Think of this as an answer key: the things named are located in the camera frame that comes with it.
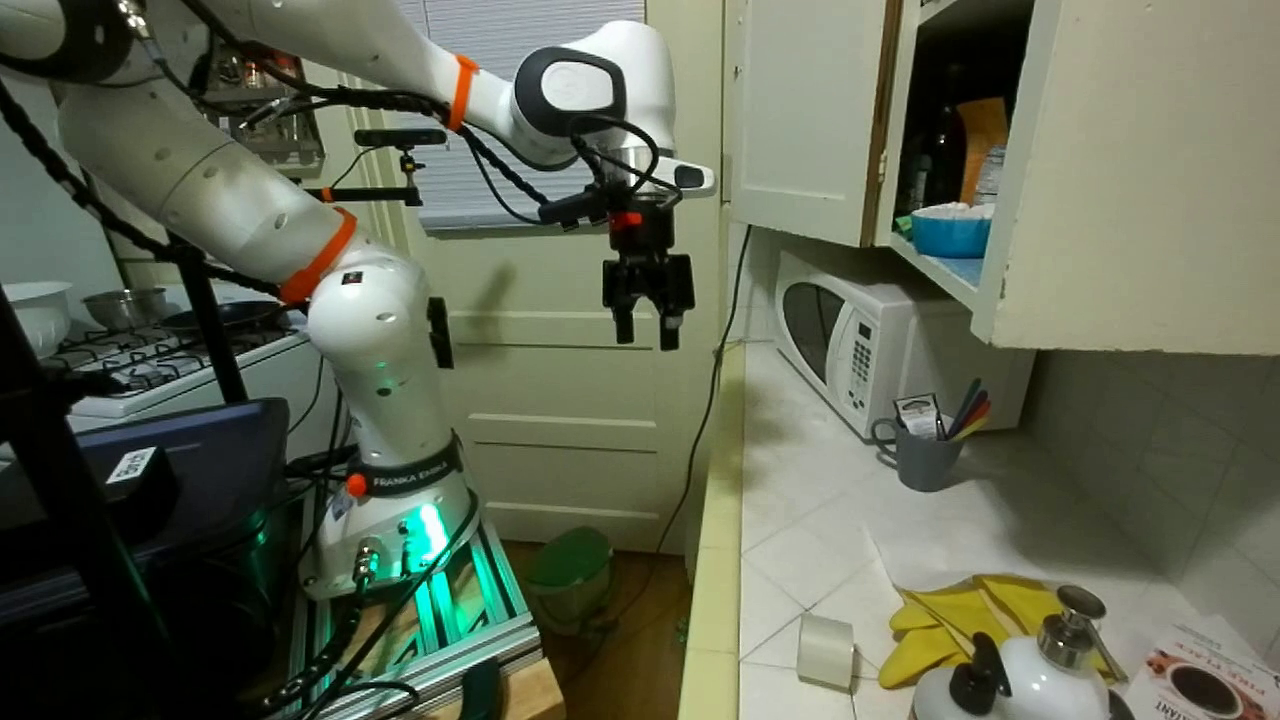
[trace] kettle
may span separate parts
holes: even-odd
[[[1095,646],[1094,619],[1103,599],[1079,584],[1056,589],[1066,610],[1049,615],[1040,634],[1015,634],[998,646],[991,634],[974,634],[974,658],[932,668],[918,687],[918,720],[1109,720],[1109,687],[1083,664]]]

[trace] kitchen counter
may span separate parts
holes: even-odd
[[[891,575],[908,569],[1083,584],[1109,603],[1100,632],[1121,668],[1135,668],[1152,619],[1191,615],[1022,430],[974,440],[953,488],[911,492],[773,342],[726,354],[710,449],[684,720],[908,717],[911,692],[877,683]],[[853,622],[853,692],[798,681],[799,610]]]

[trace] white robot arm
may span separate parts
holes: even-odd
[[[597,184],[545,206],[552,223],[610,219],[620,260],[603,295],[620,340],[632,305],[661,307],[663,349],[693,307],[689,260],[673,247],[673,203],[712,171],[673,156],[673,76],[643,23],[545,48],[516,78],[413,33],[397,0],[188,0],[204,29],[295,50],[385,82],[447,126],[482,126],[531,169],[583,156]],[[310,337],[349,392],[362,467],[322,528],[315,599],[397,584],[434,563],[475,514],[446,418],[425,328],[420,269],[362,237],[358,219],[272,171],[213,126],[156,70],[156,35],[192,23],[175,5],[0,0],[0,67],[60,78],[67,152],[137,206],[207,255],[310,305]]]

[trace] white microwave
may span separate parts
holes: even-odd
[[[782,352],[861,440],[897,394],[932,392],[957,410],[974,379],[991,394],[988,427],[1022,422],[1036,352],[981,342],[969,307],[897,255],[782,247],[773,314]]]

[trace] wooden floor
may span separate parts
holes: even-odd
[[[516,575],[537,544],[508,544]],[[610,603],[597,632],[556,634],[545,650],[562,674],[568,720],[673,720],[680,709],[689,575],[680,554],[614,554]]]

